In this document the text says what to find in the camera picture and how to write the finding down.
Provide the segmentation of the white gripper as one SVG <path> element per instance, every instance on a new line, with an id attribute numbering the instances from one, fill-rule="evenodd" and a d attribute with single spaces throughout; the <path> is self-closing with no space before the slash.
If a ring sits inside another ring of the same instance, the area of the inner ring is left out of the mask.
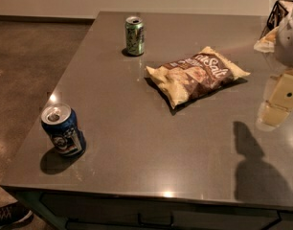
<path id="1" fill-rule="evenodd" d="M 279 73 L 279 79 L 269 98 L 269 103 L 263 102 L 259 107 L 256 126 L 262 131 L 272 131 L 286 120 L 289 116 L 288 111 L 292 110 L 293 67 L 283 66 Z"/>

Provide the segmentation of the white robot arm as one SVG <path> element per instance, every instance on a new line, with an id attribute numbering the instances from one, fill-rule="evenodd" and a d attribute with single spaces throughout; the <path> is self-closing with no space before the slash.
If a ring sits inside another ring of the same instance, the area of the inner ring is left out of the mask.
<path id="1" fill-rule="evenodd" d="M 279 127 L 293 111 L 293 0 L 277 0 L 254 49 L 263 53 L 272 74 L 265 84 L 257 126 Z"/>

